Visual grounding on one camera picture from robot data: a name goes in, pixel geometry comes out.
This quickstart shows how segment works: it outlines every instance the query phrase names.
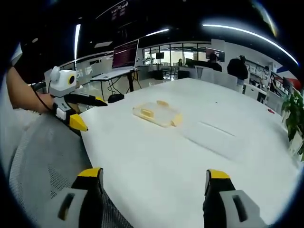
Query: green leaves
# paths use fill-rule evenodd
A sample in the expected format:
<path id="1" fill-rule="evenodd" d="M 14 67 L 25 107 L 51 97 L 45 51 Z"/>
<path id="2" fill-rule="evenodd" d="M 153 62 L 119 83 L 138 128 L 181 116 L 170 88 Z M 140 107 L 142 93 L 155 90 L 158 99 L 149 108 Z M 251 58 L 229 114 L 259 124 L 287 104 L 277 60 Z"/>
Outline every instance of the green leaves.
<path id="1" fill-rule="evenodd" d="M 304 109 L 303 98 L 296 91 L 290 95 L 290 98 L 284 101 L 282 110 L 289 111 L 290 115 L 286 119 L 286 126 L 288 130 L 288 139 L 291 141 L 298 128 L 304 132 Z"/>

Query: white table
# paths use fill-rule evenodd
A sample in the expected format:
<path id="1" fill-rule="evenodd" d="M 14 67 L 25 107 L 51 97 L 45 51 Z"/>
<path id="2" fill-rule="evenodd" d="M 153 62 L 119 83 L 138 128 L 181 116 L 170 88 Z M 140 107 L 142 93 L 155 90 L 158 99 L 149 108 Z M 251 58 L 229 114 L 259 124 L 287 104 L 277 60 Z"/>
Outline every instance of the white table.
<path id="1" fill-rule="evenodd" d="M 132 115 L 132 108 L 164 100 L 181 111 L 183 124 L 161 128 Z M 203 227 L 205 174 L 225 171 L 237 190 L 260 207 L 265 223 L 276 220 L 294 191 L 299 170 L 287 154 L 281 117 L 236 91 L 195 79 L 182 79 L 127 94 L 107 107 L 81 114 L 82 133 L 94 167 L 104 168 L 104 188 L 135 228 Z M 235 136 L 242 147 L 227 159 L 183 136 L 204 122 Z M 197 132 L 204 139 L 208 128 Z M 233 153 L 226 146 L 227 153 Z"/>

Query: computer monitor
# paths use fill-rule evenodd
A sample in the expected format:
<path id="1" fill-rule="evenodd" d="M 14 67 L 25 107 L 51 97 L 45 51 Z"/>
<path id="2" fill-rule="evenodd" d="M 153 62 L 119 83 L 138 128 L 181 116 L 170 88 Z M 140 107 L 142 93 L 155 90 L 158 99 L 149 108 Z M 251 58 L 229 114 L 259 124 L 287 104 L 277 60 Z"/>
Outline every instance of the computer monitor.
<path id="1" fill-rule="evenodd" d="M 112 69 L 135 67 L 138 40 L 114 48 Z"/>
<path id="2" fill-rule="evenodd" d="M 225 62 L 225 52 L 208 47 L 206 48 L 206 59 L 210 59 L 210 54 L 212 52 L 216 54 L 219 62 Z"/>
<path id="3" fill-rule="evenodd" d="M 162 59 L 162 58 L 164 58 L 164 52 L 158 52 L 158 53 L 156 53 L 156 59 Z"/>
<path id="4" fill-rule="evenodd" d="M 193 63 L 193 60 L 190 59 L 190 58 L 186 58 L 185 59 L 185 64 L 189 67 L 194 67 L 194 63 Z"/>

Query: ceiling light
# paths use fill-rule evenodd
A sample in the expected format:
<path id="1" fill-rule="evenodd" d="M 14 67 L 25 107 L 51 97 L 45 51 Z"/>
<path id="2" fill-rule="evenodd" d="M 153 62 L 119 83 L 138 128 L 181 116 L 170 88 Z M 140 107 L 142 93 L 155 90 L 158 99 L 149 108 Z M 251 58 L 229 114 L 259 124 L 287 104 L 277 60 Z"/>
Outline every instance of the ceiling light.
<path id="1" fill-rule="evenodd" d="M 76 25 L 75 42 L 74 42 L 74 60 L 77 59 L 77 48 L 78 48 L 80 26 L 81 26 L 80 24 Z"/>
<path id="2" fill-rule="evenodd" d="M 157 32 L 150 33 L 150 34 L 146 35 L 146 37 L 157 34 L 157 33 L 166 32 L 166 31 L 169 31 L 169 29 L 166 28 L 166 29 L 163 29 L 163 30 L 160 30 L 160 31 L 157 31 Z"/>
<path id="3" fill-rule="evenodd" d="M 241 32 L 245 32 L 245 33 L 248 33 L 250 35 L 253 35 L 255 37 L 259 37 L 265 41 L 267 41 L 268 43 L 272 44 L 273 46 L 275 46 L 276 48 L 280 49 L 281 51 L 283 51 L 286 55 L 288 55 L 288 57 L 290 57 L 297 65 L 299 65 L 299 63 L 296 61 L 296 59 L 290 55 L 285 49 L 283 49 L 281 46 L 277 45 L 275 42 L 263 37 L 263 36 L 260 36 L 256 33 L 253 33 L 253 32 L 250 32 L 250 31 L 247 31 L 247 30 L 244 30 L 244 29 L 238 29 L 238 28 L 235 28 L 235 27 L 231 27 L 231 26 L 225 26 L 225 25 L 209 25 L 209 24 L 203 24 L 203 26 L 205 27 L 218 27 L 218 28 L 225 28 L 225 29 L 233 29 L 233 30 L 236 30 L 236 31 L 241 31 Z"/>
<path id="4" fill-rule="evenodd" d="M 98 43 L 98 44 L 95 45 L 94 48 L 98 48 L 98 47 L 101 48 L 101 47 L 109 46 L 110 44 L 112 44 L 112 41 Z"/>

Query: potted plant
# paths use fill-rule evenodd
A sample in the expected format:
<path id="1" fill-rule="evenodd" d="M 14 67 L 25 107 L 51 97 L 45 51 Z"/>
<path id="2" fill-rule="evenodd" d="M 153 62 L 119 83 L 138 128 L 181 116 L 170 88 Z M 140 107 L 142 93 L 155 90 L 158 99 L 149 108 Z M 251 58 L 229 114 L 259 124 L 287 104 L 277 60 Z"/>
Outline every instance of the potted plant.
<path id="1" fill-rule="evenodd" d="M 283 116 L 283 122 L 286 123 L 288 130 L 288 139 L 291 142 L 289 151 L 293 154 L 303 154 L 303 132 L 304 132 L 304 109 L 303 98 L 297 92 L 291 94 L 282 105 L 282 111 L 286 113 Z"/>

